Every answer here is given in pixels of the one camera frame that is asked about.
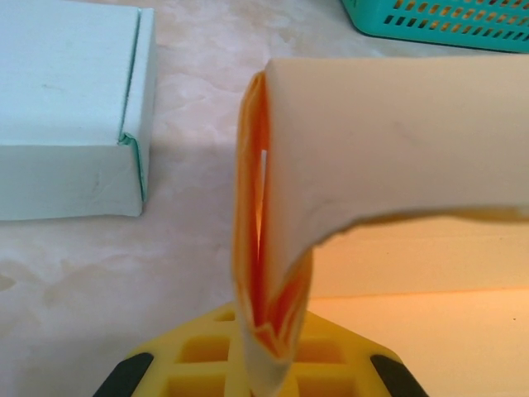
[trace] white box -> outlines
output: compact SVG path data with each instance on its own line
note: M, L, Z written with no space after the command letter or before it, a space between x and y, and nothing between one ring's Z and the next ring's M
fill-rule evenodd
M140 215L154 11L4 1L0 36L0 219Z

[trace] marble countertop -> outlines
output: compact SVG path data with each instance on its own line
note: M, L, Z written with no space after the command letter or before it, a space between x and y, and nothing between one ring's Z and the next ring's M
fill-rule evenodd
M134 347L231 300L239 102L277 56L466 55L365 37L340 0L120 0L157 11L150 201L137 219L0 223L0 394L91 396Z

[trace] orange paper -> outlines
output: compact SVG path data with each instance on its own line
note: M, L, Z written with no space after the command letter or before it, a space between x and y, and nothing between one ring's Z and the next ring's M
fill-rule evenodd
M525 55L273 60L253 78L233 277L255 397L281 388L328 237L440 213L527 220L528 70Z

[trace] box lid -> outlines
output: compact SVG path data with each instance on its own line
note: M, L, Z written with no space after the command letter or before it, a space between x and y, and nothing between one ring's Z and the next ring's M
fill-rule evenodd
M137 7L0 2L0 145L132 145L145 200L153 24Z

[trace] teal plastic basket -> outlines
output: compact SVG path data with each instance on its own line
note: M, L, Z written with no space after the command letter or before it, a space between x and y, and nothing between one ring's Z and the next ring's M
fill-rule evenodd
M529 53L529 0L342 0L370 36Z

